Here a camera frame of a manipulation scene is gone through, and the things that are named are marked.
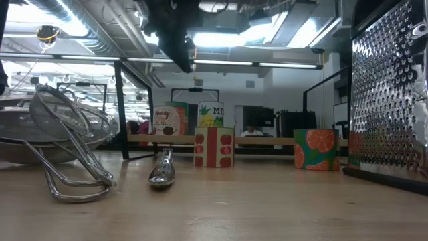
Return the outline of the metal spoon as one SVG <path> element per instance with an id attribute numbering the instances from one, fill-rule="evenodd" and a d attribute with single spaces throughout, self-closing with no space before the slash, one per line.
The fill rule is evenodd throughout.
<path id="1" fill-rule="evenodd" d="M 165 188 L 175 182 L 175 168 L 173 166 L 173 150 L 165 149 L 161 160 L 152 170 L 148 182 L 151 187 Z"/>

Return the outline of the thin black gantry frame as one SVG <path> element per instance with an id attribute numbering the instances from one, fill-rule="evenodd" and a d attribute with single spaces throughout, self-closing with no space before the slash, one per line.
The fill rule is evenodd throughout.
<path id="1" fill-rule="evenodd" d="M 212 96 L 215 101 L 219 102 L 219 97 L 220 97 L 220 90 L 218 89 L 204 89 L 204 88 L 198 88 L 198 87 L 192 87 L 192 88 L 171 88 L 171 97 L 170 97 L 170 101 L 174 101 L 175 95 L 174 92 L 175 91 L 187 91 L 187 92 L 215 92 L 217 94 L 216 97 Z"/>

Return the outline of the small metal mesh strainer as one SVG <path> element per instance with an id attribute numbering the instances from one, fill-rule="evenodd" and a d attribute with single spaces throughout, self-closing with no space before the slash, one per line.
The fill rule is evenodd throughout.
<path id="1" fill-rule="evenodd" d="M 97 180 L 105 185 L 116 185 L 112 174 L 105 170 L 85 144 L 84 138 L 93 136 L 90 123 L 67 96 L 47 84 L 38 84 L 29 111 L 33 121 L 47 134 L 71 141 L 72 151 Z"/>

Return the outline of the dark monitor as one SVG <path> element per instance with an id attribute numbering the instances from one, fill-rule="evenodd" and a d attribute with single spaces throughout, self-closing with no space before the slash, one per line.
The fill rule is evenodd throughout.
<path id="1" fill-rule="evenodd" d="M 243 125 L 253 127 L 273 127 L 274 110 L 263 106 L 244 106 Z"/>

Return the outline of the LED light bar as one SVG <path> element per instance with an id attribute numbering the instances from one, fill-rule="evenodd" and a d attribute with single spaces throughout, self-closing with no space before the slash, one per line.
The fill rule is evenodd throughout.
<path id="1" fill-rule="evenodd" d="M 82 60 L 98 62 L 144 62 L 155 64 L 173 64 L 168 58 L 127 58 L 127 57 L 110 57 L 110 56 L 78 56 L 78 55 L 61 55 L 61 54 L 34 54 L 34 53 L 17 53 L 17 52 L 0 52 L 0 58 L 23 58 L 23 59 L 41 59 L 41 60 Z M 190 59 L 190 64 L 220 65 L 220 66 L 244 66 L 258 68 L 292 68 L 321 70 L 323 65 L 320 64 L 297 64 L 288 62 L 248 62 L 233 60 L 202 60 Z"/>

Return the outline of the metal box grater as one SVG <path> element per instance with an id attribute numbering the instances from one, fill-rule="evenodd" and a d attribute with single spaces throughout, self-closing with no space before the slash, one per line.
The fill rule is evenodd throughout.
<path id="1" fill-rule="evenodd" d="M 345 175 L 428 196 L 428 0 L 357 0 Z"/>

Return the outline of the peach picture box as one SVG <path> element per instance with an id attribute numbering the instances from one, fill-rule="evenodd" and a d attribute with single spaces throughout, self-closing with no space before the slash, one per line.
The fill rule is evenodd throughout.
<path id="1" fill-rule="evenodd" d="M 186 110 L 177 106 L 154 107 L 153 135 L 179 136 L 187 131 Z"/>

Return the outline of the medium metal mesh strainer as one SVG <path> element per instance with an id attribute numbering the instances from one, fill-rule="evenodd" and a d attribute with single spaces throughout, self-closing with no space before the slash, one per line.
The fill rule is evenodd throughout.
<path id="1" fill-rule="evenodd" d="M 49 176 L 73 187 L 113 186 L 110 174 L 93 150 L 118 129 L 105 112 L 85 105 L 22 99 L 16 106 L 0 103 L 0 161 L 32 165 L 40 163 Z M 78 160 L 93 177 L 75 181 L 56 169 L 58 163 Z"/>

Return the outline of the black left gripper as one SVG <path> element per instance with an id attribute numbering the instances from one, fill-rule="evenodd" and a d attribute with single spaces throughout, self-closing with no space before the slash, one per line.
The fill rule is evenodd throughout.
<path id="1" fill-rule="evenodd" d="M 187 31 L 201 23 L 201 0 L 143 0 L 148 20 L 143 27 L 147 36 L 155 33 L 159 41 L 172 37 L 184 39 Z M 159 48 L 183 71 L 192 72 L 197 47 L 193 40 L 159 42 Z"/>

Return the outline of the green chicken can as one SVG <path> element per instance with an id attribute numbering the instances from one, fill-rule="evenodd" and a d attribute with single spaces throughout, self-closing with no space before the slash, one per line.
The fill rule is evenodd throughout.
<path id="1" fill-rule="evenodd" d="M 174 107 L 179 114 L 180 118 L 180 135 L 188 133 L 188 118 L 189 118 L 189 104 L 186 102 L 165 102 L 167 106 Z"/>

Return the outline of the pineapple print can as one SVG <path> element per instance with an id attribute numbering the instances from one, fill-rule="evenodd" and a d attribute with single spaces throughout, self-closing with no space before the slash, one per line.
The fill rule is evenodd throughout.
<path id="1" fill-rule="evenodd" d="M 223 127 L 224 104 L 206 101 L 198 104 L 199 127 Z"/>

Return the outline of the short orange slice print can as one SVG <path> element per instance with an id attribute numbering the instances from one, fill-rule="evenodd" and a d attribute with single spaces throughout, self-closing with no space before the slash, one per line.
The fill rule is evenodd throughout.
<path id="1" fill-rule="evenodd" d="M 310 171 L 338 171 L 338 130 L 295 129 L 294 167 Z"/>

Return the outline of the black cabinet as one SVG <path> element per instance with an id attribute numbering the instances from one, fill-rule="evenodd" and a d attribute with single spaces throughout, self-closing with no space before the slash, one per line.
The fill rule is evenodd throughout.
<path id="1" fill-rule="evenodd" d="M 316 129 L 315 112 L 280 111 L 281 137 L 292 138 L 294 129 Z"/>

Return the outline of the person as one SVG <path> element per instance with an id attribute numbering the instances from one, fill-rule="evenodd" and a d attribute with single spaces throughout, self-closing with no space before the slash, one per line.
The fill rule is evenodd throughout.
<path id="1" fill-rule="evenodd" d="M 135 120 L 128 120 L 126 122 L 126 130 L 129 135 L 148 135 L 149 122 L 144 121 L 142 123 L 138 123 Z"/>
<path id="2" fill-rule="evenodd" d="M 264 133 L 257 130 L 254 126 L 247 126 L 247 130 L 241 133 L 241 137 L 264 136 Z"/>

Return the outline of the black rig frame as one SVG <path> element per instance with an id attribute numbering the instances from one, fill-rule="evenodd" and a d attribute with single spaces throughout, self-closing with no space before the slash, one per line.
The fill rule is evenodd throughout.
<path id="1" fill-rule="evenodd" d="M 118 100 L 118 114 L 119 114 L 119 123 L 120 123 L 120 132 L 119 132 L 119 139 L 120 139 L 120 150 L 122 151 L 122 158 L 124 160 L 128 161 L 134 161 L 138 159 L 143 159 L 146 157 L 154 157 L 158 155 L 159 151 L 164 151 L 167 149 L 166 147 L 158 147 L 158 143 L 154 143 L 153 146 L 147 146 L 147 147 L 137 147 L 137 146 L 131 146 L 129 145 L 128 138 L 127 138 L 127 131 L 125 127 L 125 106 L 124 106 L 124 94 L 123 94 L 123 83 L 122 83 L 122 76 L 121 72 L 126 72 L 127 74 L 130 74 L 134 79 L 136 79 L 137 84 L 142 84 L 147 90 L 148 90 L 148 99 L 149 99 L 149 112 L 150 117 L 154 117 L 153 111 L 153 99 L 152 99 L 152 90 L 151 87 L 146 84 L 140 77 L 138 77 L 129 67 L 127 67 L 124 62 L 117 61 L 114 62 L 114 70 L 115 70 L 115 78 L 116 78 L 116 97 Z M 339 75 L 343 73 L 347 73 L 349 76 L 348 80 L 350 81 L 350 75 L 351 75 L 351 69 L 349 67 L 345 67 L 338 72 L 334 73 L 333 75 L 327 77 L 325 80 L 311 86 L 311 88 L 303 91 L 302 93 L 302 112 L 307 113 L 308 112 L 308 93 L 310 91 L 313 91 L 315 88 L 320 87 L 321 85 L 327 83 L 328 81 L 332 80 L 335 77 L 338 77 Z M 188 153 L 190 151 L 190 146 L 174 146 L 173 150 L 175 148 L 175 151 L 178 151 L 179 153 Z M 237 154 L 238 155 L 291 155 L 292 154 L 292 147 L 294 145 L 280 145 L 280 146 L 287 146 L 285 150 L 269 150 L 269 149 L 260 149 L 260 148 L 238 148 Z M 341 147 L 347 147 L 348 146 L 348 140 L 347 139 L 339 139 L 338 140 L 338 154 L 343 154 L 343 152 L 340 150 Z M 130 151 L 138 151 L 138 152 L 148 152 L 150 154 L 141 155 L 137 157 L 130 157 L 129 152 Z"/>

